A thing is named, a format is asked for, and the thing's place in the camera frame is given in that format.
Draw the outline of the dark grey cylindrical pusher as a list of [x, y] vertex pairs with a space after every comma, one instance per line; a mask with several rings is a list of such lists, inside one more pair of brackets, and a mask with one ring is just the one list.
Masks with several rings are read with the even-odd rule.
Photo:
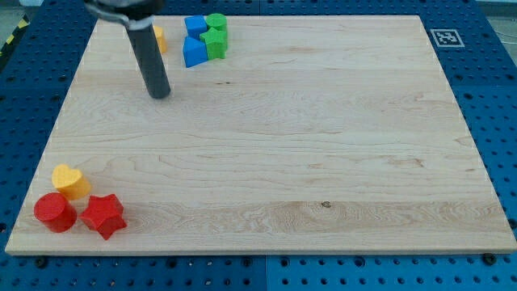
[[163, 99], [171, 93], [169, 78], [162, 60], [153, 25], [127, 30], [149, 96]]

